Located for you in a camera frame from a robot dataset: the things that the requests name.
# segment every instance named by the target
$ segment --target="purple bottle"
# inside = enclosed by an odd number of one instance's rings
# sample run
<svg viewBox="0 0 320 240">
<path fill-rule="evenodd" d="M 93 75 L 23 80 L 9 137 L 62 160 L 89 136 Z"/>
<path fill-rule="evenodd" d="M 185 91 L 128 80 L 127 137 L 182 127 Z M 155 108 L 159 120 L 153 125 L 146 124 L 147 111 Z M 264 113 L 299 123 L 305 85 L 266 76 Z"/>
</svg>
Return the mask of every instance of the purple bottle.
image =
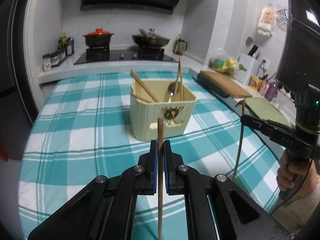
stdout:
<svg viewBox="0 0 320 240">
<path fill-rule="evenodd" d="M 266 98 L 266 100 L 271 102 L 271 100 L 277 95 L 277 93 L 278 93 L 278 80 L 276 79 L 276 81 L 270 85 L 264 97 Z"/>
</svg>

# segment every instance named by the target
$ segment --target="silver pivot bolt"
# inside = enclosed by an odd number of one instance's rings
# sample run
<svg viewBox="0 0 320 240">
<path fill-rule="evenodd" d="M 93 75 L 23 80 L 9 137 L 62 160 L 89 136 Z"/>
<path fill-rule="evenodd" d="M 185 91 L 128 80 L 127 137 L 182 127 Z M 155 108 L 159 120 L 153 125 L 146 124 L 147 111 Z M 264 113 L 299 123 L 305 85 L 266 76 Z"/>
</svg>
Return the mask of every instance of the silver pivot bolt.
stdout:
<svg viewBox="0 0 320 240">
<path fill-rule="evenodd" d="M 179 169 L 180 171 L 187 171 L 187 170 L 188 170 L 188 166 L 187 166 L 187 165 L 184 165 L 184 164 L 181 164 L 181 165 L 178 167 L 178 169 Z"/>
<path fill-rule="evenodd" d="M 137 172 L 141 172 L 144 170 L 144 167 L 142 165 L 136 165 L 133 169 Z"/>
<path fill-rule="evenodd" d="M 223 174 L 219 174 L 217 176 L 217 180 L 221 181 L 221 182 L 225 182 L 227 180 L 227 177 L 225 175 L 223 175 Z"/>
<path fill-rule="evenodd" d="M 105 176 L 100 175 L 100 176 L 96 177 L 96 182 L 98 182 L 98 183 L 104 183 L 105 181 L 106 181 Z"/>
</svg>

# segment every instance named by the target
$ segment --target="human hand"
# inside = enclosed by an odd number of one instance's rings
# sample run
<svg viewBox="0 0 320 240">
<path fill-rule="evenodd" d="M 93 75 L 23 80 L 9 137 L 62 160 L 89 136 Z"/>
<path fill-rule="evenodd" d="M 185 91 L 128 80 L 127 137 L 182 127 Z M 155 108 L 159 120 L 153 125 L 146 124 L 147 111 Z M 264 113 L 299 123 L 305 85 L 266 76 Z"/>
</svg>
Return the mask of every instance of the human hand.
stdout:
<svg viewBox="0 0 320 240">
<path fill-rule="evenodd" d="M 299 174 L 305 176 L 310 166 L 310 160 L 291 162 L 288 164 L 288 149 L 284 150 L 284 153 L 280 159 L 280 168 L 277 171 L 277 183 L 281 190 L 286 191 L 288 188 L 294 187 L 293 176 L 294 174 Z M 305 179 L 302 187 L 297 192 L 297 196 L 304 198 L 313 192 L 317 186 L 317 171 L 314 161 L 307 178 Z"/>
</svg>

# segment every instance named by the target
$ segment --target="gas stove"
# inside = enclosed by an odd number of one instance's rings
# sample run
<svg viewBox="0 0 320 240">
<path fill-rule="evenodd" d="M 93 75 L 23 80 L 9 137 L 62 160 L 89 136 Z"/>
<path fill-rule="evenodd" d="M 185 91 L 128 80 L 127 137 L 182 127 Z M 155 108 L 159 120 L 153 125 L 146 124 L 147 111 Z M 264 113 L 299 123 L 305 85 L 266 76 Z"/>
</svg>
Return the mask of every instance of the gas stove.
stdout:
<svg viewBox="0 0 320 240">
<path fill-rule="evenodd" d="M 172 57 L 164 54 L 162 48 L 135 47 L 132 49 L 115 49 L 110 47 L 87 49 L 75 62 L 85 64 L 100 61 L 124 61 L 124 60 L 152 60 L 164 62 L 178 62 Z"/>
</svg>

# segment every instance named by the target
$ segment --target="plaid fabric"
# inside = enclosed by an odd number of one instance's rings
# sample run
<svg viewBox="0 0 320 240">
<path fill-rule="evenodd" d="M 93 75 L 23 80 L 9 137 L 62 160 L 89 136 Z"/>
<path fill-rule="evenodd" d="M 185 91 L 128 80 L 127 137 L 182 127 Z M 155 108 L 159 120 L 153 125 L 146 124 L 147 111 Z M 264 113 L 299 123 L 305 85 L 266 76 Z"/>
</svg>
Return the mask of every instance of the plaid fabric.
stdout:
<svg viewBox="0 0 320 240">
<path fill-rule="evenodd" d="M 138 72 L 140 78 L 175 79 L 173 72 Z M 170 138 L 173 152 L 200 173 L 230 175 L 240 120 L 214 95 L 184 74 L 197 103 L 184 135 Z M 24 237 L 97 175 L 117 176 L 148 152 L 134 138 L 129 118 L 129 73 L 80 76 L 58 82 L 30 134 L 19 184 Z M 244 139 L 236 183 L 269 211 L 279 189 L 276 157 L 250 129 Z M 157 238 L 157 195 L 139 196 L 133 239 Z M 163 239 L 187 239 L 182 196 L 164 193 Z"/>
</svg>

